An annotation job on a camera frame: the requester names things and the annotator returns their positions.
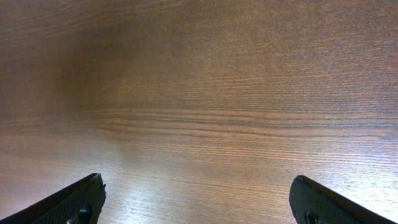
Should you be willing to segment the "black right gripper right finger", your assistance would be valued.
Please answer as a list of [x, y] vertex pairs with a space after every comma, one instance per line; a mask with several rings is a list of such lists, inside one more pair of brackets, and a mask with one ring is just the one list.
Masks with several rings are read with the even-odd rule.
[[396, 224], [304, 175], [293, 180], [289, 204], [298, 224]]

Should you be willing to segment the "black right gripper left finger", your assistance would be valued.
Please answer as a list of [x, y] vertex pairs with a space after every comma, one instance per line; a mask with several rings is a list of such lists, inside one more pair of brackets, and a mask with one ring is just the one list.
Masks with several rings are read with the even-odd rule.
[[1, 220], [1, 224], [96, 224], [106, 200], [106, 185], [92, 173], [41, 201]]

